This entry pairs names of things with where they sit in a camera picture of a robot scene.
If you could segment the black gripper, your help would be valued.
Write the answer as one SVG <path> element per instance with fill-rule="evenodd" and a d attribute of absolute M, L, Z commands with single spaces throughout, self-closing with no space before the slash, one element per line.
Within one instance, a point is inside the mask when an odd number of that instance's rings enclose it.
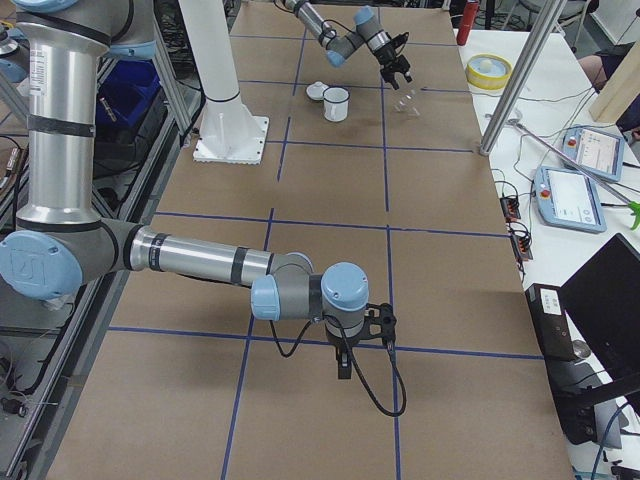
<path fill-rule="evenodd" d="M 395 74 L 402 74 L 407 83 L 412 82 L 410 63 L 400 52 L 401 48 L 409 40 L 409 33 L 403 32 L 393 38 L 381 30 L 369 39 L 369 50 L 380 65 L 380 73 L 384 81 L 394 90 L 399 89 Z"/>
<path fill-rule="evenodd" d="M 348 353 L 348 349 L 345 346 L 336 346 L 336 362 L 338 366 L 338 378 L 350 379 L 352 362 Z"/>

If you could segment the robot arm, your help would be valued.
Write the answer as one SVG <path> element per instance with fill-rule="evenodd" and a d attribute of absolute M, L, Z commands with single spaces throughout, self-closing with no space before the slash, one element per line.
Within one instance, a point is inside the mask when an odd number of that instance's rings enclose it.
<path fill-rule="evenodd" d="M 337 21 L 323 18 L 310 1 L 273 1 L 273 4 L 305 26 L 324 48 L 333 67 L 341 67 L 360 47 L 366 46 L 378 62 L 385 83 L 398 90 L 397 74 L 407 83 L 412 82 L 410 62 L 402 53 L 409 33 L 391 37 L 370 6 L 365 5 L 356 12 L 353 27 L 341 25 L 346 34 L 339 35 L 333 26 Z"/>
<path fill-rule="evenodd" d="M 157 233 L 107 219 L 91 205 L 97 69 L 113 47 L 155 51 L 149 1 L 20 1 L 29 42 L 27 203 L 1 244 L 1 275 L 24 296 L 51 300 L 103 275 L 172 272 L 239 285 L 255 318 L 323 322 L 338 375 L 360 373 L 353 349 L 368 334 L 365 272 L 341 262 L 315 273 L 303 255 L 274 254 Z"/>

